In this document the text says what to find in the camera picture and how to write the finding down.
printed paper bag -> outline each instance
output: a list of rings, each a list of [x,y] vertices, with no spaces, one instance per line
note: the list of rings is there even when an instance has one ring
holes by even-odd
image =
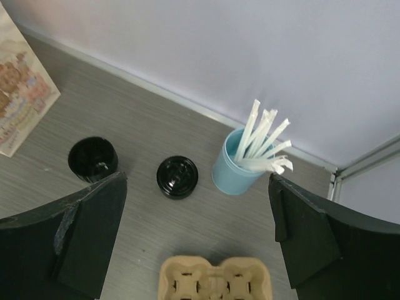
[[[59,95],[0,3],[0,153],[11,157]]]

gray wooden table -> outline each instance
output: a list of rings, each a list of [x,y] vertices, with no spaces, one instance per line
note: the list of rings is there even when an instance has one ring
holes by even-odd
[[[158,272],[169,256],[200,255],[218,264],[254,256],[269,268],[275,299],[297,299],[274,242],[268,177],[246,194],[227,196],[211,168],[231,128],[27,37],[62,96],[12,159],[0,157],[0,218],[27,211],[86,186],[69,170],[73,144],[110,140],[128,176],[128,195],[102,300],[156,299]],[[183,201],[165,198],[156,183],[161,161],[180,154],[199,169]],[[286,176],[326,196],[330,174],[291,158]]]

straw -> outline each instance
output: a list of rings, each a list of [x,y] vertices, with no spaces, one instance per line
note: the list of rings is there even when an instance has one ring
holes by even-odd
[[[247,120],[246,126],[244,127],[242,138],[239,142],[239,146],[237,147],[237,151],[234,158],[235,163],[238,163],[243,158],[244,152],[247,148],[248,139],[250,137],[251,131],[253,130],[254,127],[254,123],[256,122],[258,116],[259,106],[260,106],[260,101],[255,99],[251,108],[249,119]]]
[[[268,137],[268,139],[262,144],[262,146],[257,150],[253,157],[261,157],[262,154],[268,149],[268,147],[276,140],[276,138],[285,130],[285,128],[290,124],[288,119],[285,119],[281,125],[279,125],[275,131]]]
[[[269,116],[269,112],[265,109],[262,112],[260,124],[263,123],[265,119],[268,119],[268,116]],[[258,150],[258,148],[263,144],[263,141],[264,141],[263,132],[264,132],[264,130],[262,130],[260,132],[260,134],[255,138],[255,140],[249,146],[249,149],[247,150],[247,153],[246,153],[247,158],[251,158],[254,155],[254,153]]]
[[[271,149],[267,152],[265,152],[261,158],[269,158],[270,156],[278,153],[279,151],[282,151],[283,149],[287,148],[287,147],[291,147],[292,143],[290,142],[290,140],[286,141],[286,142],[282,142],[281,144],[279,144],[278,146],[276,146],[274,149]]]
[[[249,139],[247,140],[247,144],[246,144],[246,148],[255,140],[256,137],[258,137],[258,135],[261,133],[261,131],[263,130],[263,128],[265,127],[265,125],[268,123],[268,118],[266,117],[265,119],[263,119],[260,124],[258,125],[257,129],[254,130],[254,132],[250,135]]]
[[[279,161],[277,164],[279,166],[285,166],[288,169],[290,169],[291,171],[293,171],[293,163],[288,159],[282,159],[282,161]]]
[[[256,137],[255,141],[252,143],[252,145],[255,143],[253,150],[249,153],[249,155],[246,157],[248,158],[256,158],[256,153],[259,152],[260,147],[263,145],[265,138],[275,120],[275,117],[277,115],[278,111],[276,109],[272,109],[269,114],[268,114],[268,122],[266,123],[266,125],[264,126],[264,128],[262,129],[262,131],[260,132],[260,134]]]
[[[239,166],[242,168],[249,168],[251,166],[265,166],[266,164],[272,164],[276,161],[287,159],[287,155],[279,155],[271,159],[265,158],[244,158],[240,161]]]
[[[281,175],[285,169],[277,164],[268,164],[265,166],[253,166],[249,168],[253,172],[275,172]]]

black cup lid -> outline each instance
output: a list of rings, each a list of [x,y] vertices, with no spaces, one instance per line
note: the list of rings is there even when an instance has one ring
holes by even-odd
[[[68,165],[83,181],[95,183],[118,170],[118,156],[113,145],[99,136],[77,142],[69,152]]]
[[[196,187],[199,173],[196,165],[184,156],[173,156],[163,161],[157,170],[161,192],[171,199],[184,199]]]

light blue cup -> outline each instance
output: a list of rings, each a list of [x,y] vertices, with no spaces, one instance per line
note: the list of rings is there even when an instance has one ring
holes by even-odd
[[[212,180],[217,188],[228,195],[240,195],[265,172],[247,171],[233,162],[244,129],[232,131],[224,141],[217,161],[212,167]]]

